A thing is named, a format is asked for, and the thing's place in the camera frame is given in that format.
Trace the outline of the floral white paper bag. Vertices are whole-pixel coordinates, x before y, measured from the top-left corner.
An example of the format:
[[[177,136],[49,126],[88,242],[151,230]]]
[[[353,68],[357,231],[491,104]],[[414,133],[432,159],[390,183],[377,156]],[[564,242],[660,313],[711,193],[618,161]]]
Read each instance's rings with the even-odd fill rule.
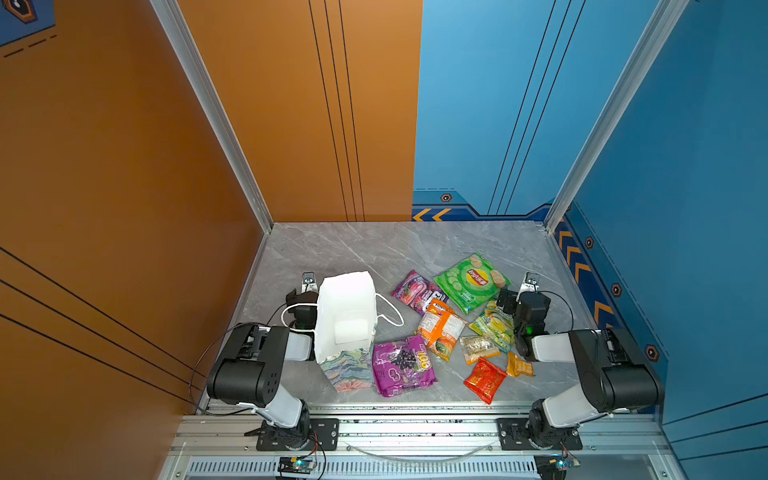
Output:
[[[404,325],[400,311],[376,291],[369,272],[323,280],[317,301],[314,354],[336,392],[373,385],[372,350],[380,321],[394,327]]]

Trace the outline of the green Lays chips bag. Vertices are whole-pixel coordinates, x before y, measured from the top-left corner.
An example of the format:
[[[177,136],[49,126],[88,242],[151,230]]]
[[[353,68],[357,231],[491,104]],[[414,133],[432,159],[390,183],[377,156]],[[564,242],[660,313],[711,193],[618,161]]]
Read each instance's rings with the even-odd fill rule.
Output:
[[[463,313],[485,305],[510,285],[509,279],[478,253],[435,276],[434,281]]]

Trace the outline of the orange Fox's candy bag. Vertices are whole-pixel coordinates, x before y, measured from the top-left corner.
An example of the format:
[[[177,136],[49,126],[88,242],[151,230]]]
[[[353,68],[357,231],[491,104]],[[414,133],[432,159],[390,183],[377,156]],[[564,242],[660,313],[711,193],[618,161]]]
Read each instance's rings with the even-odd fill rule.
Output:
[[[430,351],[448,362],[466,326],[467,322],[452,308],[435,299],[427,307],[416,332]]]

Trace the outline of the purple grape candy bag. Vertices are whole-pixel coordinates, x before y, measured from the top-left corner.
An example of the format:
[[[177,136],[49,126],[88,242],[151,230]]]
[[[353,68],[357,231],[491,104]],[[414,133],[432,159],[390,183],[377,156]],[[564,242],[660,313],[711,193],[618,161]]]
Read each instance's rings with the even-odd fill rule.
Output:
[[[437,382],[429,350],[420,335],[375,344],[372,371],[378,393],[387,398]]]

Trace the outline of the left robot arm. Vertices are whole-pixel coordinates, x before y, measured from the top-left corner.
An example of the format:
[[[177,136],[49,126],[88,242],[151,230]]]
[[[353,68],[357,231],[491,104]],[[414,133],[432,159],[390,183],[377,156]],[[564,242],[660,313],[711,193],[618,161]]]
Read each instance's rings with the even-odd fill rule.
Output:
[[[303,450],[318,446],[307,403],[282,386],[284,364],[313,360],[319,288],[313,272],[302,274],[300,290],[286,295],[277,312],[298,311],[289,326],[244,323],[231,329],[207,377],[206,391],[213,400],[237,406],[263,419],[261,426],[244,433],[264,451]]]

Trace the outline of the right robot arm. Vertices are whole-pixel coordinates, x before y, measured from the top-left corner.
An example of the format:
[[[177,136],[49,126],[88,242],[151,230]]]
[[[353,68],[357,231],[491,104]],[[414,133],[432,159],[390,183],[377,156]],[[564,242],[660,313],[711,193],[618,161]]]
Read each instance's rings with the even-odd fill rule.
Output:
[[[575,366],[578,383],[535,401],[528,416],[497,421],[504,450],[580,449],[578,428],[620,410],[642,410],[663,403],[665,390],[632,335],[624,329],[546,330],[551,298],[527,273],[521,288],[503,287],[501,311],[512,317],[514,347],[508,355],[510,376],[531,376],[538,363]]]

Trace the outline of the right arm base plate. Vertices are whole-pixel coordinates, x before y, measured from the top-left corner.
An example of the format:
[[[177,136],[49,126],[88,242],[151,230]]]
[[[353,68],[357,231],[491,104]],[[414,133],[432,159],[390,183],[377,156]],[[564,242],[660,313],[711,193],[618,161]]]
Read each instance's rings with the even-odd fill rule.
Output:
[[[497,434],[503,451],[579,451],[583,443],[576,428],[554,428],[544,422],[534,427],[522,417],[496,420]]]

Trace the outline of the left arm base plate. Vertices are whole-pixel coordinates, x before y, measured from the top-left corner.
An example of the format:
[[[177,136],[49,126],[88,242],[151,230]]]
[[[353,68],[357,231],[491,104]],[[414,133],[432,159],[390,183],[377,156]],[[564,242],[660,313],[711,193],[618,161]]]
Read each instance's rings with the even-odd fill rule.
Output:
[[[300,421],[296,427],[281,428],[264,421],[257,435],[256,449],[260,452],[309,451],[317,443],[324,451],[335,451],[339,440],[338,418],[312,418]]]

